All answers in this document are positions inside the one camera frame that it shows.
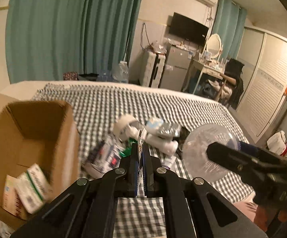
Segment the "clear plastic lid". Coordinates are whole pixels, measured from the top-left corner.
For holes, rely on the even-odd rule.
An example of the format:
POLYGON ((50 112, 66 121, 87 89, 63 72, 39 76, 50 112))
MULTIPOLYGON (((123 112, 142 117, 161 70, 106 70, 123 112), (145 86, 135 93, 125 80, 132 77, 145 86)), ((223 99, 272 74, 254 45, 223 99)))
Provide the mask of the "clear plastic lid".
POLYGON ((227 128, 217 124, 197 127, 186 138, 182 148, 183 163, 188 174, 201 177, 207 182, 216 182, 228 174, 228 170, 208 159, 206 150, 214 142, 237 150, 239 140, 227 128))

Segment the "small card packet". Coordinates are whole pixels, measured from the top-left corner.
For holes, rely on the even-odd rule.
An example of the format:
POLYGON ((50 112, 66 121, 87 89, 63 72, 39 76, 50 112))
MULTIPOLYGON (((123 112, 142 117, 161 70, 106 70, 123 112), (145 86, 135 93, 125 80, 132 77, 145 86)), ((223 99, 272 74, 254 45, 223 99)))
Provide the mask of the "small card packet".
POLYGON ((144 143, 143 140, 143 131, 144 129, 139 130, 139 136, 137 140, 137 155, 138 155, 138 173, 137 173, 137 194, 140 194, 140 185, 142 182, 142 146, 144 143))

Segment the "white lotion bottle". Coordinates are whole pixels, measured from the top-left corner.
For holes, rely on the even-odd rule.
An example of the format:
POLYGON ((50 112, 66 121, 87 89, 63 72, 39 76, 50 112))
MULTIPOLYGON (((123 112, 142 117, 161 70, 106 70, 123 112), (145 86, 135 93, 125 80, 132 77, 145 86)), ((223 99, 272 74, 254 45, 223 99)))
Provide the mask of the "white lotion bottle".
MULTIPOLYGON (((129 138, 135 139, 137 141, 139 136, 139 130, 136 129, 134 126, 128 126, 126 128, 126 134, 127 136, 129 136, 129 138)), ((158 149, 160 152, 168 156, 173 156, 173 154, 178 149, 177 141, 162 139, 160 137, 148 133, 146 129, 144 129, 143 131, 143 140, 148 145, 158 149)))

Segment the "white tape roll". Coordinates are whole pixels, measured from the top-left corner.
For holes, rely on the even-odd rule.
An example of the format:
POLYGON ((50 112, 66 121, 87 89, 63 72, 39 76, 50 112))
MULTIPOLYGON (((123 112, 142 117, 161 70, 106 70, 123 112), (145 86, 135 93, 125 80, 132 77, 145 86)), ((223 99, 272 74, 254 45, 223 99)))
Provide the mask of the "white tape roll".
POLYGON ((139 121, 130 114, 122 115, 114 124, 113 134, 121 142, 128 140, 129 136, 126 134, 126 128, 134 126, 136 129, 140 128, 139 121))

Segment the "black hair scrunchie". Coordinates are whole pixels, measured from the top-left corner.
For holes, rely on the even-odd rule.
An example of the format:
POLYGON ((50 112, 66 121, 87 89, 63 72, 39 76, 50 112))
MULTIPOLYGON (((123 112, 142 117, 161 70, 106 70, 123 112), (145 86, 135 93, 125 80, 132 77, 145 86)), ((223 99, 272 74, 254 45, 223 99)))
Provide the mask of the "black hair scrunchie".
POLYGON ((182 126, 181 131, 180 131, 180 136, 178 137, 178 143, 183 144, 186 138, 189 136, 189 134, 190 134, 190 131, 186 127, 182 126))

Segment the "chair with black clothes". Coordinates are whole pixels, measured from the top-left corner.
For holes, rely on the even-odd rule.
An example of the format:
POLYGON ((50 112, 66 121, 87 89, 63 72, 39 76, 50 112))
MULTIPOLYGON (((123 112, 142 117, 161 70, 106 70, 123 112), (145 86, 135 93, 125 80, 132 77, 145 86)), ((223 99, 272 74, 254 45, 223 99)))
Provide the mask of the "chair with black clothes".
POLYGON ((227 104, 233 108, 237 109, 237 106, 240 101, 240 96, 244 91, 243 79, 241 78, 242 69, 244 64, 238 60, 230 59, 225 66, 225 71, 221 74, 223 78, 222 85, 219 86, 219 91, 215 96, 216 101, 223 98, 223 90, 229 88, 231 94, 227 99, 227 104))

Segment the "white dressing table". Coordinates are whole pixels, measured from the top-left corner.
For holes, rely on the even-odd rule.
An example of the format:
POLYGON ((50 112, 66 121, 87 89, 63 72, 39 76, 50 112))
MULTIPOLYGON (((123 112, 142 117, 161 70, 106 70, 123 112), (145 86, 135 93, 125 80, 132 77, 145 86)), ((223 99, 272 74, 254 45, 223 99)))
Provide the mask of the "white dressing table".
POLYGON ((200 61, 196 59, 191 59, 190 66, 189 66, 189 69, 187 70, 187 75, 182 86, 182 90, 181 90, 182 92, 186 92, 188 90, 190 80, 193 78, 193 76, 198 71, 199 71, 199 75, 197 77, 196 84, 194 85, 194 88, 192 91, 192 94, 194 95, 196 94, 196 89, 198 85, 200 84, 200 80, 204 74, 222 80, 223 77, 221 75, 225 71, 225 66, 220 67, 218 64, 215 66, 211 66, 211 65, 201 63, 200 61))

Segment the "green white medicine box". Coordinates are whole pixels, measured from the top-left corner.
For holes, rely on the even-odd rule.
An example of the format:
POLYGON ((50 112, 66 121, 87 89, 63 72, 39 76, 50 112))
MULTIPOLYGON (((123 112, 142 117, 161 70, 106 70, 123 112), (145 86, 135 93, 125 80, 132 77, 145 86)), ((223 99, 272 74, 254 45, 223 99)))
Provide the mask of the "green white medicine box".
POLYGON ((49 200, 51 186, 38 164, 33 164, 16 178, 15 189, 29 214, 37 213, 49 200))

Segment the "brown cardboard box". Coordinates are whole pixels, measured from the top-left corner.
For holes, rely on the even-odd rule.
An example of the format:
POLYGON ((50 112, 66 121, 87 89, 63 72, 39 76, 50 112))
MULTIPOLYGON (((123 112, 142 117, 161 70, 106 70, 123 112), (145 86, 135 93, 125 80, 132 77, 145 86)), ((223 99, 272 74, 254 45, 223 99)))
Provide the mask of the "brown cardboard box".
POLYGON ((0 94, 0 220, 25 223, 3 209, 6 177, 33 164, 43 170, 55 199, 79 177, 80 136, 72 106, 65 101, 18 101, 0 94))

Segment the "white louvered wardrobe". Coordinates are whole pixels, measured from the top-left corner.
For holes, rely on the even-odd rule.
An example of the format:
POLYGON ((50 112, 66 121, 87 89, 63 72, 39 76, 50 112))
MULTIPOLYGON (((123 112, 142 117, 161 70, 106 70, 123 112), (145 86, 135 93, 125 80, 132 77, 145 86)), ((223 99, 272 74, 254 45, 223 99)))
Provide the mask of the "white louvered wardrobe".
POLYGON ((287 38, 256 27, 244 29, 237 60, 244 64, 244 92, 236 116, 257 142, 285 100, 287 38))

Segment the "orange white medicine box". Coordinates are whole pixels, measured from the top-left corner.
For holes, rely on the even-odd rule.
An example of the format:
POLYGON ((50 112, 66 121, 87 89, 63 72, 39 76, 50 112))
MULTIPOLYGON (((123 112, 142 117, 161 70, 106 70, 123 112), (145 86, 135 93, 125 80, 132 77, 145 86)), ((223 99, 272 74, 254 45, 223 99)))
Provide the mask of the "orange white medicine box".
POLYGON ((10 214, 22 220, 28 219, 28 214, 24 208, 15 189, 17 179, 9 175, 6 176, 6 182, 3 190, 3 209, 10 214))

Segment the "grey mini fridge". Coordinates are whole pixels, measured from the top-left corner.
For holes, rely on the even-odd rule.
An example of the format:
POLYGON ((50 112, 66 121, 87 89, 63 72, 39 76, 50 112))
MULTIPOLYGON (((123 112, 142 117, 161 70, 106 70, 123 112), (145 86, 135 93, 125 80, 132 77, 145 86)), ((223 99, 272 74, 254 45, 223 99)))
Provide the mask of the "grey mini fridge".
POLYGON ((168 45, 164 70, 159 88, 181 91, 190 66, 191 55, 188 51, 168 45))

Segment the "teal window curtain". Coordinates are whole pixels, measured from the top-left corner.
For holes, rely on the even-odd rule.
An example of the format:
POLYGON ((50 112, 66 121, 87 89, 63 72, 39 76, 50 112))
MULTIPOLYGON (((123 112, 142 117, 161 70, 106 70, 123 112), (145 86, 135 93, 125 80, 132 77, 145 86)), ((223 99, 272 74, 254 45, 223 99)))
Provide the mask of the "teal window curtain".
POLYGON ((236 59, 243 37, 247 10, 232 0, 218 0, 212 34, 218 34, 223 45, 221 57, 236 59))

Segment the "green curtain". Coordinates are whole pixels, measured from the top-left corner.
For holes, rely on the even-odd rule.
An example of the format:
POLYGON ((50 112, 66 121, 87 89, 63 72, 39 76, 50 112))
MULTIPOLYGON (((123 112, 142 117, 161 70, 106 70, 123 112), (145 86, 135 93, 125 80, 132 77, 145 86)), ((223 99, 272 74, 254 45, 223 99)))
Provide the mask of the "green curtain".
POLYGON ((141 0, 10 0, 6 62, 11 83, 58 81, 129 61, 141 0))

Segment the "black wall television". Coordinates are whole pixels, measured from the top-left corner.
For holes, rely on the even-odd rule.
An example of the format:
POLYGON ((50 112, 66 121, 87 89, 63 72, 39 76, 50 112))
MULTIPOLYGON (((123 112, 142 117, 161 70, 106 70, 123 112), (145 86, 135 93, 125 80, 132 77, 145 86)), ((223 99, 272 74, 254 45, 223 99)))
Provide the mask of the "black wall television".
POLYGON ((209 28, 184 15, 174 13, 169 27, 169 34, 204 46, 209 28))

